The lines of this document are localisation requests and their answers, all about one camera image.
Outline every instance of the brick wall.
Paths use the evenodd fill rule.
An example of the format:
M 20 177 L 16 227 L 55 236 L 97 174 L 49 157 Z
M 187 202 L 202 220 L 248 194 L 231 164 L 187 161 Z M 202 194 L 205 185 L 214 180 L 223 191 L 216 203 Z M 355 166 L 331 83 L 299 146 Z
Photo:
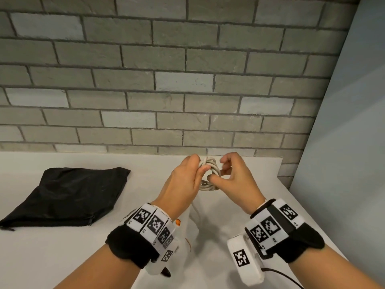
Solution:
M 357 0 L 0 0 L 0 149 L 280 156 Z

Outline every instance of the person's left hand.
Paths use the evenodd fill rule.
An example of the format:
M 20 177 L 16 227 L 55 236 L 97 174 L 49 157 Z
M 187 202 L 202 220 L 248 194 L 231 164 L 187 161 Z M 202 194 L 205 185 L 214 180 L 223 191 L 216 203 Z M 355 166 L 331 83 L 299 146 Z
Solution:
M 166 180 L 159 196 L 151 204 L 165 211 L 174 221 L 192 203 L 198 194 L 203 175 L 209 165 L 198 169 L 200 158 L 197 154 L 187 156 Z

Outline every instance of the black cable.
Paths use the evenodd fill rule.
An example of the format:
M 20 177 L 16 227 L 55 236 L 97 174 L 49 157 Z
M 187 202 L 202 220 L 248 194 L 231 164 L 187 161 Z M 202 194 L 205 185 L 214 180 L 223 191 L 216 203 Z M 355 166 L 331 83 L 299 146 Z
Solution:
M 261 268 L 262 269 L 262 272 L 266 272 L 266 271 L 271 271 L 271 272 L 275 272 L 275 273 L 278 273 L 286 278 L 288 278 L 291 282 L 295 283 L 298 287 L 300 287 L 301 289 L 305 289 L 304 287 L 302 287 L 299 283 L 297 283 L 296 281 L 294 281 L 294 279 L 290 278 L 289 276 L 285 275 L 284 273 L 280 272 L 280 271 L 277 271 L 275 269 L 271 269 L 271 268 Z

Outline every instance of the light blue wall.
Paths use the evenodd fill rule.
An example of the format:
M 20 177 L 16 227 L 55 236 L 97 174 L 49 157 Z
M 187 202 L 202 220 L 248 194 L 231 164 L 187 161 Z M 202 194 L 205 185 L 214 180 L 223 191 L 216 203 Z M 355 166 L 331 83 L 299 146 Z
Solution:
M 362 0 L 290 189 L 385 286 L 385 0 Z

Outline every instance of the person's right hand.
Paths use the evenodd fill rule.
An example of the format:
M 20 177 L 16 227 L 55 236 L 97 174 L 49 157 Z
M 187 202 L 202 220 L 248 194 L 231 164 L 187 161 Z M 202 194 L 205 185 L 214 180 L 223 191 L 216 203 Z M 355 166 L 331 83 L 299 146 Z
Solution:
M 224 193 L 247 214 L 254 213 L 265 201 L 253 175 L 237 152 L 224 155 L 221 175 L 230 175 L 224 179 L 218 175 L 209 175 L 207 180 Z

